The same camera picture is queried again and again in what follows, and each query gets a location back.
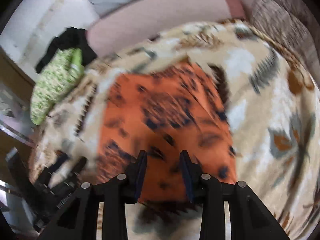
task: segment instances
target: black clamp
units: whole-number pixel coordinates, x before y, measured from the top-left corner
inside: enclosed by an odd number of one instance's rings
[[[147,154],[140,151],[135,163],[109,182],[84,182],[48,223],[38,240],[94,240],[99,203],[104,202],[102,239],[127,240],[124,204],[140,197],[147,168]]]
[[[68,159],[67,154],[61,153],[53,165],[44,168],[34,185],[32,185],[17,149],[14,148],[7,154],[6,161],[10,174],[23,198],[36,216],[33,221],[33,227],[38,232],[47,225],[57,210],[63,206],[78,188],[78,175],[87,162],[85,157],[80,158],[61,183],[52,188],[48,187],[52,174]]]
[[[100,202],[104,202],[102,240],[127,240],[124,204],[135,204],[140,197],[146,167],[147,154],[140,151],[137,161],[109,182],[82,183],[52,217],[38,240],[96,239]],[[200,240],[225,240],[225,201],[229,203],[232,239],[289,240],[244,181],[235,185],[219,182],[192,163],[187,151],[180,153],[180,168],[188,199],[203,203]]]
[[[187,197],[203,203],[200,240],[225,239],[224,202],[228,202],[231,238],[234,240],[280,239],[289,237],[270,211],[244,182],[221,183],[192,163],[187,151],[180,153],[180,167]]]

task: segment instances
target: beige floral blanket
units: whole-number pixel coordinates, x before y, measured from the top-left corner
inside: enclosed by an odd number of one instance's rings
[[[238,180],[248,183],[291,239],[307,238],[319,221],[320,92],[293,54],[241,21],[188,23],[92,62],[78,87],[45,120],[30,160],[30,179],[62,150],[71,160],[52,184],[80,156],[89,160],[84,179],[94,183],[102,113],[117,76],[163,71],[186,57],[217,81],[233,135]],[[129,238],[163,239],[158,226],[147,232],[139,226],[136,217],[142,208],[127,206]],[[200,221],[200,216],[182,216],[166,239],[198,239]]]

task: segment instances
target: black cloth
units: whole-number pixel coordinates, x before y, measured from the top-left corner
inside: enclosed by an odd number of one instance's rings
[[[95,52],[88,45],[85,32],[85,29],[69,27],[59,37],[53,38],[47,49],[47,53],[36,65],[36,72],[41,72],[41,70],[51,61],[57,49],[63,50],[79,48],[82,51],[82,65],[86,66],[92,62],[97,57],[97,54],[95,54]]]

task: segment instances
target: green pillow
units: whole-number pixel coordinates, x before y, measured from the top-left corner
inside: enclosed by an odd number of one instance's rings
[[[55,103],[74,88],[84,73],[81,49],[58,49],[33,88],[30,117],[39,125]]]

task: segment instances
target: orange leopard print fabric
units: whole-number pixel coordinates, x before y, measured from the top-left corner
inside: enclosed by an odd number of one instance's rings
[[[110,89],[98,157],[100,183],[123,172],[140,150],[148,166],[140,202],[185,201],[179,154],[204,172],[235,183],[235,155],[223,104],[195,63],[161,73],[123,74]]]

